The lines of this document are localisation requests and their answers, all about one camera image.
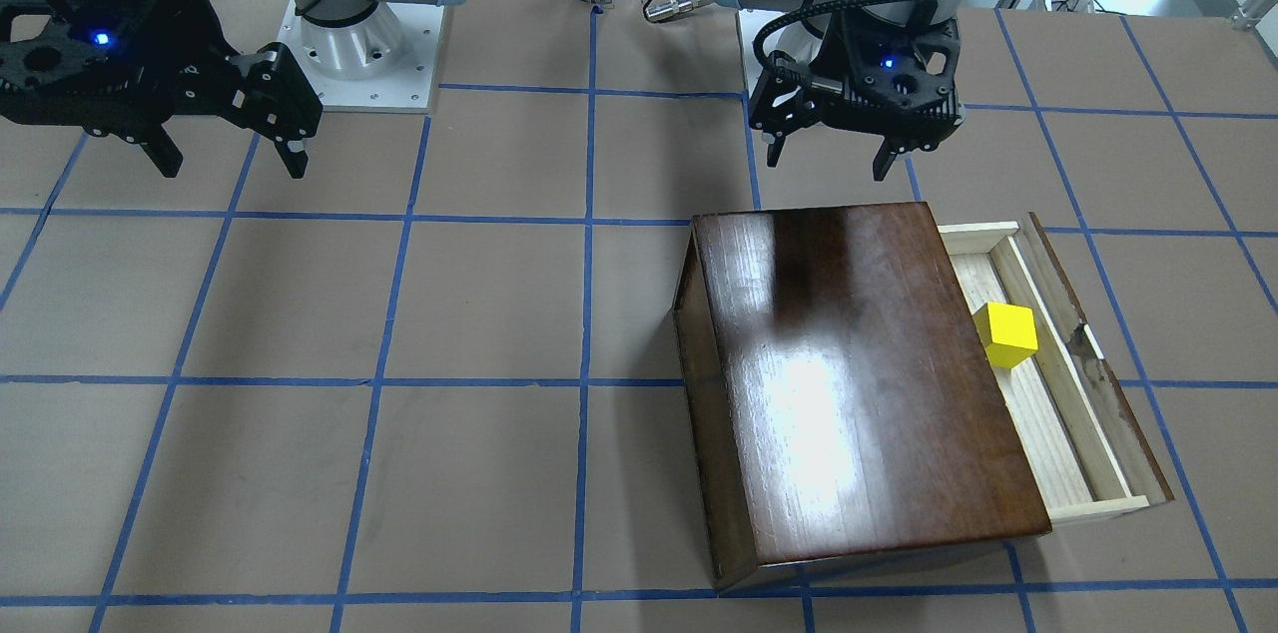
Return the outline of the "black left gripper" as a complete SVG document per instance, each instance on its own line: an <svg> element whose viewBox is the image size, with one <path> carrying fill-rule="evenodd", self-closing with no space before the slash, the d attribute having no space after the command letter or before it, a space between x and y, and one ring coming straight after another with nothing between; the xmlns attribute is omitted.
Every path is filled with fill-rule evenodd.
<svg viewBox="0 0 1278 633"><path fill-rule="evenodd" d="M873 179L895 160L935 150L964 124L956 87L958 19L909 31L860 10L829 17L826 35L799 26L767 54L750 93L749 124L764 134L766 166L776 168L787 138L823 125L881 136Z"/></svg>

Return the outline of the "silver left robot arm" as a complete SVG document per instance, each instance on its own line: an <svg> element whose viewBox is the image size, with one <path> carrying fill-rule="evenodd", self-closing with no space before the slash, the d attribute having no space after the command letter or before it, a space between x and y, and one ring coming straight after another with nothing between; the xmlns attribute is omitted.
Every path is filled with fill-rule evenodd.
<svg viewBox="0 0 1278 633"><path fill-rule="evenodd" d="M843 0L714 0L787 14ZM898 157L935 150L964 123L956 91L958 0L907 0L820 13L771 31L744 52L760 64L748 120L780 164L787 138L822 125L881 137L872 162L884 179Z"/></svg>

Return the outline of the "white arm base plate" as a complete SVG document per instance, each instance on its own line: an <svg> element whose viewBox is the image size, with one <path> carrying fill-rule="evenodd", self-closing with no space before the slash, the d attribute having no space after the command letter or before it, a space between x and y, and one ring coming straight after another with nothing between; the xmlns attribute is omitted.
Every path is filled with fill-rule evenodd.
<svg viewBox="0 0 1278 633"><path fill-rule="evenodd" d="M345 28L308 23L288 1L279 41L288 45L325 113L426 115L437 92L449 8L380 3Z"/></svg>
<svg viewBox="0 0 1278 633"><path fill-rule="evenodd" d="M918 55L904 28L861 9L831 14L820 37L812 19L768 22L750 47L762 70L749 123L762 134L823 125L883 137L911 137L918 113Z"/></svg>

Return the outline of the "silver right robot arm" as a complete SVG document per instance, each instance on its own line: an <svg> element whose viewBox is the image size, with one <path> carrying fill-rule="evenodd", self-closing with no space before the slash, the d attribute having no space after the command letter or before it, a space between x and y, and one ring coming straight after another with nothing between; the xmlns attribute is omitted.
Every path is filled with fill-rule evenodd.
<svg viewBox="0 0 1278 633"><path fill-rule="evenodd" d="M345 81L378 75L406 58L394 5L465 1L294 0L300 41L242 52L210 0L3 0L3 116L114 136L166 178L183 162L166 121L219 116L273 142L299 179L322 119L303 64Z"/></svg>

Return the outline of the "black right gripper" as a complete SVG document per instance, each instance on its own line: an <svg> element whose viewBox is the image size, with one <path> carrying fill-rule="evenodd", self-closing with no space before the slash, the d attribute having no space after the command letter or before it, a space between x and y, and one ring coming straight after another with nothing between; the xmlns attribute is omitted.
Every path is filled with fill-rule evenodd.
<svg viewBox="0 0 1278 633"><path fill-rule="evenodd" d="M166 179L184 155L165 123L219 116L300 180L322 102L288 45L243 54L210 0L3 0L3 115L132 141Z"/></svg>

